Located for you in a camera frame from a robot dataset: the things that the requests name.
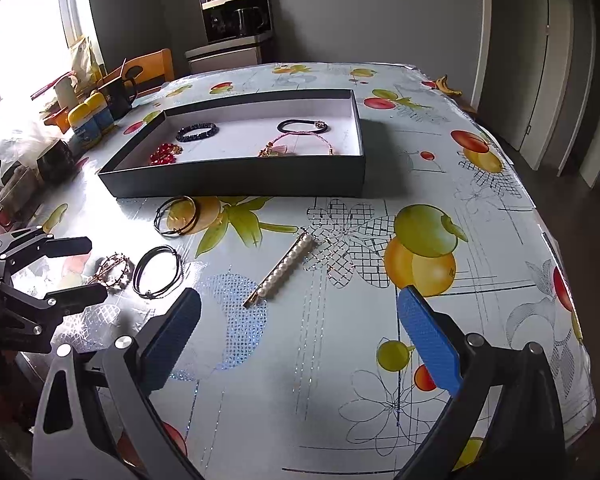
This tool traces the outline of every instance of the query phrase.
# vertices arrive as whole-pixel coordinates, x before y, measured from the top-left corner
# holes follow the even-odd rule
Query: screw
[[[469,343],[469,345],[475,347],[482,346],[484,344],[484,338],[480,334],[469,334],[466,337],[466,341]]]
[[[529,350],[531,350],[532,354],[536,354],[536,355],[540,355],[543,350],[542,350],[542,346],[538,343],[536,343],[535,341],[532,341],[531,343],[529,343]]]
[[[116,348],[125,349],[128,348],[129,345],[133,342],[131,336],[122,335],[118,339],[116,339]]]
[[[61,344],[58,347],[58,350],[56,350],[56,354],[58,354],[58,357],[66,357],[70,353],[71,353],[71,345],[69,345],[68,343]]]

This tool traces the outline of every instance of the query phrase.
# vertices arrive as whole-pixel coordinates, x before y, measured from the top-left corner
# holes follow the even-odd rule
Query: plastic bag
[[[0,101],[0,176],[16,160],[37,171],[38,156],[58,139],[62,139],[60,128],[45,126],[30,99]]]
[[[102,72],[93,54],[91,40],[86,36],[76,41],[69,51],[71,53],[71,70],[75,72],[78,79],[75,92],[79,94],[102,79]]]

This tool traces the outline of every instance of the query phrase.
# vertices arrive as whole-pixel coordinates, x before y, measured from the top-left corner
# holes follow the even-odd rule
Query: banana
[[[444,77],[439,77],[436,79],[436,86],[438,90],[440,90],[443,94],[446,95],[462,95],[462,91],[460,90],[452,90],[446,85],[446,74]]]

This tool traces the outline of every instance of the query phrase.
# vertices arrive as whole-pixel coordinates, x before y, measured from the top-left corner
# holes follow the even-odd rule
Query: jewelry tray
[[[321,120],[322,134],[287,136],[283,156],[258,157],[288,119]],[[183,126],[215,123],[214,136],[177,142]],[[292,124],[295,130],[313,130]],[[164,142],[182,147],[176,163],[149,166]],[[117,198],[150,196],[354,196],[365,180],[365,154],[354,93],[347,89],[283,90],[211,99],[162,111],[143,126],[100,170]]]

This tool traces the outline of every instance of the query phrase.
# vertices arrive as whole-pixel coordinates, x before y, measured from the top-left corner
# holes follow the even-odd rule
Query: dark wood floor
[[[502,145],[558,240],[591,357],[598,413],[589,430],[568,450],[567,478],[600,478],[600,190],[589,189],[577,173],[558,178],[554,170],[533,171],[518,152]]]

